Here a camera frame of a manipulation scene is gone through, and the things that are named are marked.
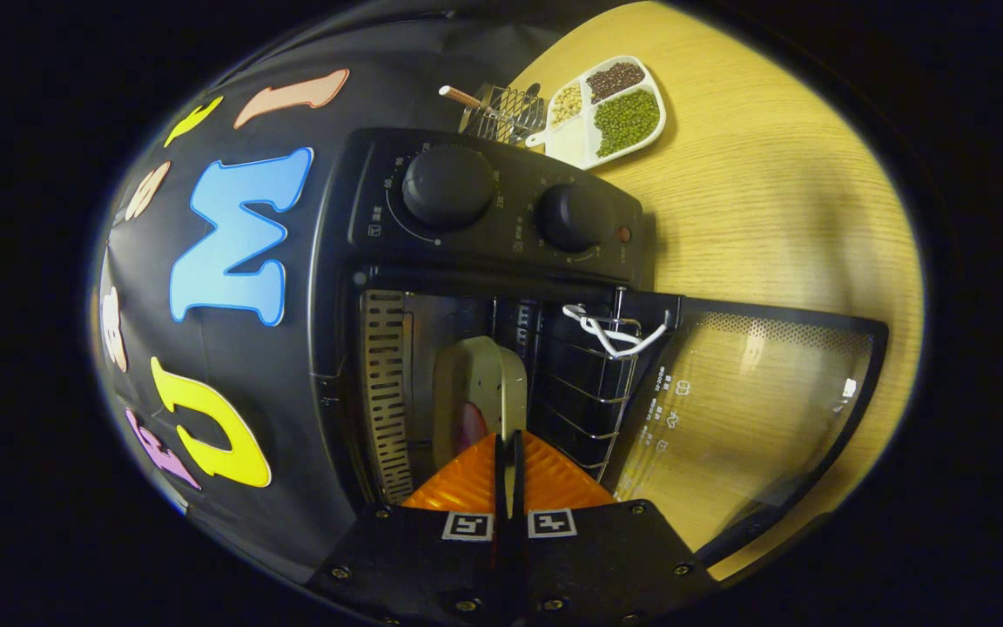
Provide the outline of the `cream rectangular plate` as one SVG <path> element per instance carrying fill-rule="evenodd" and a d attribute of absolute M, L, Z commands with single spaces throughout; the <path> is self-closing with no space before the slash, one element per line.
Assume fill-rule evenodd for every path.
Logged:
<path fill-rule="evenodd" d="M 435 473 L 418 489 L 426 509 L 486 515 L 496 512 L 497 482 L 510 441 L 527 423 L 527 375 L 524 362 L 494 339 L 463 339 L 435 357 L 433 366 L 433 458 Z M 454 456 L 453 419 L 463 402 L 473 402 L 489 427 L 489 436 Z"/>

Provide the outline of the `black oven knob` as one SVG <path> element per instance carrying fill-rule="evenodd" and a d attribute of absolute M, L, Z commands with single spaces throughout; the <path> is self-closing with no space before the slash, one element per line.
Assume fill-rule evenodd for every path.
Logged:
<path fill-rule="evenodd" d="M 616 208 L 605 191 L 589 184 L 556 184 L 538 199 L 535 222 L 541 236 L 565 253 L 584 253 L 609 242 Z"/>
<path fill-rule="evenodd" d="M 442 232 L 473 225 L 494 194 L 493 167 L 484 155 L 460 145 L 434 145 L 411 158 L 401 183 L 410 214 Z"/>

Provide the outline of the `wooden-handled utensil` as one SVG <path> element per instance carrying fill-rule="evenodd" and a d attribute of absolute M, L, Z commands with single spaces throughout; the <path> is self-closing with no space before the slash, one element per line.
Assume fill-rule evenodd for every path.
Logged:
<path fill-rule="evenodd" d="M 446 97 L 450 100 L 454 100 L 454 102 L 462 104 L 462 106 L 467 108 L 467 110 L 479 112 L 479 114 L 484 115 L 485 118 L 501 118 L 501 112 L 498 111 L 497 108 L 490 106 L 488 100 L 473 97 L 461 89 L 450 86 L 450 84 L 443 84 L 442 87 L 439 87 L 438 94 L 442 97 Z"/>

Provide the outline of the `white divided dish of beans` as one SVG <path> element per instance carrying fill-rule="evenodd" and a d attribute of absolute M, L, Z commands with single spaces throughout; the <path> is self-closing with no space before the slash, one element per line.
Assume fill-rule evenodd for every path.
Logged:
<path fill-rule="evenodd" d="M 665 124 L 656 80 L 640 59 L 623 55 L 557 89 L 544 128 L 524 139 L 524 146 L 589 170 L 651 145 Z"/>

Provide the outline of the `black electric oven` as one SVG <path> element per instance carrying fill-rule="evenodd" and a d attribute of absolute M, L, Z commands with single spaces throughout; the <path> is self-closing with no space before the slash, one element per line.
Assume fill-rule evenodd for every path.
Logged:
<path fill-rule="evenodd" d="M 471 148 L 493 167 L 494 197 L 465 229 L 434 230 L 403 202 L 410 159 L 434 145 Z M 487 336 L 517 354 L 528 417 L 545 305 L 605 353 L 637 357 L 609 465 L 601 481 L 582 472 L 614 500 L 653 501 L 666 516 L 715 496 L 717 522 L 684 533 L 707 564 L 791 516 L 863 421 L 884 322 L 657 291 L 656 219 L 596 175 L 493 140 L 395 128 L 351 132 L 331 173 L 314 238 L 312 356 L 321 400 L 342 401 L 324 412 L 341 465 L 370 501 L 405 504 L 435 473 L 442 349 Z M 535 222 L 545 191 L 572 183 L 616 208 L 613 237 L 584 253 L 551 246 Z M 533 434 L 527 423 L 522 432 Z"/>

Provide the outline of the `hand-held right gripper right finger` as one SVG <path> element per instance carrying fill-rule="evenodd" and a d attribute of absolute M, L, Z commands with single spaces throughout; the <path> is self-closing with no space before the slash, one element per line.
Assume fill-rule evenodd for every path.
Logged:
<path fill-rule="evenodd" d="M 642 626 L 719 591 L 653 502 L 614 500 L 527 432 L 510 456 L 514 626 Z"/>

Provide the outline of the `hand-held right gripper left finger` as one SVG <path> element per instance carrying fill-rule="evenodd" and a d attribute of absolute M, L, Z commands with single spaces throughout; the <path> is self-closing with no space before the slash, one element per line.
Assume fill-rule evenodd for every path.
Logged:
<path fill-rule="evenodd" d="M 512 567 L 509 460 L 499 435 L 485 438 L 493 490 L 484 513 L 367 505 L 310 578 L 311 594 L 373 624 L 508 626 Z"/>

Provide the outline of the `pink food slice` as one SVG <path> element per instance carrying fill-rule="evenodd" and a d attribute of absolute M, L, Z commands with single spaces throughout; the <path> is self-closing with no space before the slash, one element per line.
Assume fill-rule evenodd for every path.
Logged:
<path fill-rule="evenodd" d="M 476 445 L 482 438 L 489 436 L 489 433 L 485 417 L 478 406 L 473 402 L 463 402 L 457 416 L 453 419 L 451 444 L 453 444 L 454 456 L 458 456 L 467 448 Z"/>

